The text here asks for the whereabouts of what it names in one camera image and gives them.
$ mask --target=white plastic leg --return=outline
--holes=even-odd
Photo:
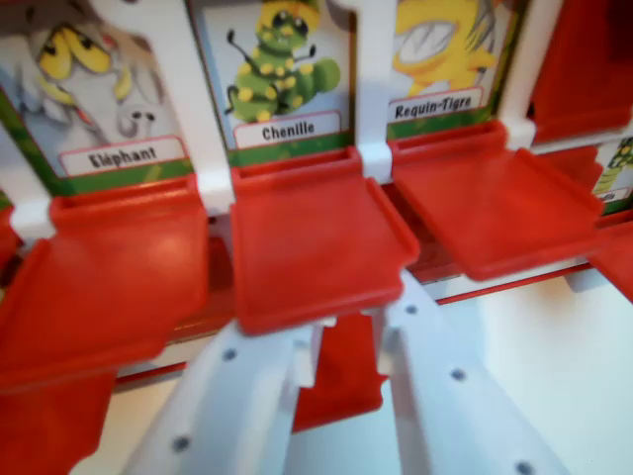
[[[407,272],[397,302],[374,317],[392,381],[403,473],[567,474],[482,363],[455,338]]]
[[[214,113],[182,0],[90,0],[106,22],[145,37],[160,66],[180,131],[196,169],[198,191],[209,215],[221,215],[235,201],[224,141]]]
[[[387,146],[392,54],[398,0],[334,0],[356,12],[355,143],[363,159],[363,175],[379,183],[392,176]]]
[[[498,108],[509,149],[530,148],[534,141],[536,126],[527,109],[562,6],[563,0],[531,0],[527,7]]]
[[[0,189],[14,206],[11,228],[28,249],[37,239],[55,234],[48,214],[50,195],[4,126],[0,150]]]
[[[227,325],[183,374],[125,473],[278,475],[322,325],[244,336]]]

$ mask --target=white surface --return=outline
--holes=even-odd
[[[442,307],[510,399],[574,475],[633,467],[633,306],[594,271]],[[99,451],[72,475],[119,473],[174,381],[113,397]],[[381,411],[293,435],[286,474],[399,473],[388,397]]]
[[[563,0],[532,0],[527,7],[498,108],[512,150],[534,141],[536,127],[525,116],[562,6]]]
[[[29,248],[37,239],[55,234],[48,215],[50,195],[4,126],[0,126],[0,150],[0,190],[14,206],[11,228]]]
[[[387,122],[396,32],[396,0],[335,0],[356,12],[356,97],[354,144],[363,159],[363,175],[389,183],[392,152]]]
[[[148,40],[196,170],[198,192],[205,209],[209,215],[227,213],[235,200],[230,170],[185,2],[90,0],[90,3],[106,22]]]

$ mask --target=yellow spot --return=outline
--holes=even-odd
[[[270,62],[262,64],[262,66],[259,68],[259,71],[262,74],[270,74],[271,72],[273,72],[273,65]]]
[[[245,62],[242,66],[239,67],[239,74],[249,74],[251,70],[252,67],[250,67],[250,64]]]
[[[237,98],[242,102],[248,102],[253,98],[253,90],[249,87],[243,87],[239,90]]]
[[[274,87],[270,86],[268,89],[266,89],[266,97],[271,101],[277,97],[277,91]]]
[[[268,121],[270,121],[270,112],[261,111],[259,114],[257,114],[257,122],[268,122]]]

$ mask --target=red plastic flap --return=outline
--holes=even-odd
[[[605,240],[588,261],[633,302],[633,212],[616,213],[600,223]]]
[[[149,359],[208,293],[207,216],[193,175],[56,199],[0,307],[0,391]]]
[[[0,396],[2,473],[66,475],[99,445],[115,374]]]
[[[376,371],[371,318],[355,314],[338,319],[335,327],[323,330],[315,386],[299,393],[293,430],[376,411],[383,404],[386,380]]]
[[[631,0],[565,2],[532,94],[536,142],[629,123],[632,13]]]
[[[218,332],[235,317],[233,270],[225,243],[220,237],[209,239],[209,258],[207,303],[178,324],[169,336],[171,341]]]
[[[419,241],[419,257],[416,262],[407,267],[407,270],[422,283],[460,274],[459,266],[413,210],[400,190],[393,183],[384,185],[383,190]]]
[[[540,155],[589,193],[602,174],[602,165],[595,162],[597,147],[582,146]]]
[[[236,312],[247,333],[383,305],[415,237],[354,148],[233,171]]]
[[[602,204],[498,123],[393,142],[394,183],[469,277],[584,254]]]
[[[11,229],[9,220],[13,208],[7,208],[0,212],[0,269],[9,261],[20,245],[20,239]]]

